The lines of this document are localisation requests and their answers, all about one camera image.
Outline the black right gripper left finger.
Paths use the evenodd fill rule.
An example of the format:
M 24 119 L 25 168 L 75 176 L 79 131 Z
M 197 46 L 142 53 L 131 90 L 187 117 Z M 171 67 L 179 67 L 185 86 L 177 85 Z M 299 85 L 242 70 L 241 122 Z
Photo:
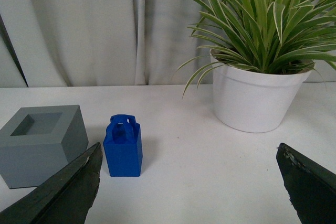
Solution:
M 102 148 L 94 144 L 1 212 L 1 223 L 84 223 L 100 184 Z

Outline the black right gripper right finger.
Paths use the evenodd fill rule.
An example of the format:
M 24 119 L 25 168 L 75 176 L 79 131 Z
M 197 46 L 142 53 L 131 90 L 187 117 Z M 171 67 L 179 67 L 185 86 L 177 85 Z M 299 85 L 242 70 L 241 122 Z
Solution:
M 301 223 L 335 223 L 335 174 L 285 143 L 276 160 Z

